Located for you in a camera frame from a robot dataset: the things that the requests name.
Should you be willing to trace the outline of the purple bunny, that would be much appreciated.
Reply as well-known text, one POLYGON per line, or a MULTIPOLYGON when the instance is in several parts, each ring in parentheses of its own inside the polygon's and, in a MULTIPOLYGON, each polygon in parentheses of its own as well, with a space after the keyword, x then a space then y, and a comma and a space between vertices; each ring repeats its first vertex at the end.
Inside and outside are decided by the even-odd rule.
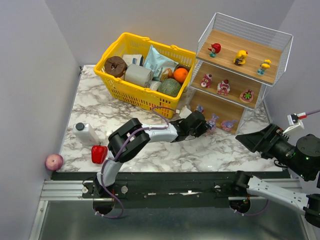
POLYGON ((201 106, 200 104, 197 104, 197 106, 195 107, 194 111, 198 111, 200 113, 204 113, 204 107, 201 106))
POLYGON ((220 126, 224 131, 230 132, 233 129, 234 124, 237 122, 237 120, 224 120, 221 122, 220 126))
POLYGON ((212 114, 211 118, 206 122, 209 125, 209 129, 207 130, 208 133, 213 133, 217 128, 216 121, 219 119, 219 117, 216 114, 212 114))

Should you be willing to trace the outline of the pink bear with santa hat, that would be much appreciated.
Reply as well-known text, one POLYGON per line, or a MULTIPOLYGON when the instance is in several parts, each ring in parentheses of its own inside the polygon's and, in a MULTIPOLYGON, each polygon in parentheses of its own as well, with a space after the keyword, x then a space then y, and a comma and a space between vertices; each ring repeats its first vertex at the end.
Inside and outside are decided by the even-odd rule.
POLYGON ((207 73, 203 76, 200 82, 200 86, 202 88, 209 88, 211 86, 211 82, 212 82, 212 75, 207 73))

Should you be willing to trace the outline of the pink bear with strawberry cake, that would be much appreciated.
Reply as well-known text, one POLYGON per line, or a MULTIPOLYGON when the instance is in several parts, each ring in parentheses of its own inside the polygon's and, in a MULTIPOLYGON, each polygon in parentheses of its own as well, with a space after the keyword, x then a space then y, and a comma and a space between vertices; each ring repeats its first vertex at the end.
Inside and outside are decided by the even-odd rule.
POLYGON ((224 79, 217 85, 217 94, 227 96, 230 92, 230 84, 228 79, 224 79))

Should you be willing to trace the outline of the pink strawberry cake toy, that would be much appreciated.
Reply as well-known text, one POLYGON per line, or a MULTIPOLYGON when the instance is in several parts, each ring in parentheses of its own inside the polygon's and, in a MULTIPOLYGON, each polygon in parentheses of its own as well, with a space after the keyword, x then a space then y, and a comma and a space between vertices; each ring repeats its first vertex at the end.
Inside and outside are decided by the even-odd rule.
POLYGON ((254 99, 254 92, 251 89, 247 89, 240 94, 239 99, 244 103, 251 103, 254 99))

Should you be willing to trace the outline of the yellow hair girl figure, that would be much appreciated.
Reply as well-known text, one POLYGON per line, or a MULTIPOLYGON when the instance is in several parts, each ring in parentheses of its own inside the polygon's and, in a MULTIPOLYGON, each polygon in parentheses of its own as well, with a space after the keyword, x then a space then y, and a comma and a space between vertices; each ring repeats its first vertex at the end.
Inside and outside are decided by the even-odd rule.
POLYGON ((240 50, 236 53, 233 63, 236 66, 243 66, 246 63, 246 58, 248 56, 248 52, 245 50, 240 50))

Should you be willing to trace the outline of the yellow hair blue figure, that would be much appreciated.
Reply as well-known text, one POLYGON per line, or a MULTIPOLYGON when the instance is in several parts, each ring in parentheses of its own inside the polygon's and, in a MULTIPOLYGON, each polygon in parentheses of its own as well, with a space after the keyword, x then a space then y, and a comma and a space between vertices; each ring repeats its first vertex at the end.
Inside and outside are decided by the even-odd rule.
POLYGON ((257 74, 263 76, 265 71, 271 67, 272 61, 270 59, 265 59, 263 63, 260 64, 257 74))

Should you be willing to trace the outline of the red cherry toy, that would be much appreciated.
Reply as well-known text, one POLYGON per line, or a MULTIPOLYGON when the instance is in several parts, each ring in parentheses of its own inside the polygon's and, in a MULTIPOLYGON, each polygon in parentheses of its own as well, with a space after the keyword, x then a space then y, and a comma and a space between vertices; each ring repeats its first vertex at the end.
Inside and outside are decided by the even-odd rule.
POLYGON ((210 51, 209 56, 211 58, 215 58, 216 55, 221 51, 221 45, 219 43, 214 43, 211 45, 211 47, 208 48, 210 51))

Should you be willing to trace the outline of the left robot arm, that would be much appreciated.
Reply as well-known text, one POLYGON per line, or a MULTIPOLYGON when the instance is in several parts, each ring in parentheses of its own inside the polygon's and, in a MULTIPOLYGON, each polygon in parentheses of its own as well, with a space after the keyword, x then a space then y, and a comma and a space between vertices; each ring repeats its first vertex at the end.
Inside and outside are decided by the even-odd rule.
POLYGON ((169 121, 163 125, 144 124, 132 118, 114 131, 108 138, 108 153, 101 170, 94 179, 97 194, 105 195, 106 189, 113 185, 122 165, 133 158, 149 143, 176 143, 188 137, 198 138, 211 126, 199 111, 190 113, 186 118, 169 121))

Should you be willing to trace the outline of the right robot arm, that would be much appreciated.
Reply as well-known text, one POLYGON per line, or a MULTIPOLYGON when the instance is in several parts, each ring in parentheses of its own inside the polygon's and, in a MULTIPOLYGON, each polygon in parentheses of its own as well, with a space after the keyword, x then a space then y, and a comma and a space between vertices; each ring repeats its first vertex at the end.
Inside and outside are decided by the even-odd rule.
MULTIPOLYGON (((235 138, 250 152, 260 153, 263 159, 275 159, 293 174, 306 182, 320 179, 320 139, 313 134, 299 138, 295 145, 289 137, 303 127, 296 123, 283 130, 271 123, 266 128, 252 133, 238 134, 235 138)), ((237 191, 259 196, 285 206, 304 216, 306 221, 320 226, 320 195, 288 190, 268 183, 257 176, 237 171, 233 181, 237 191)))

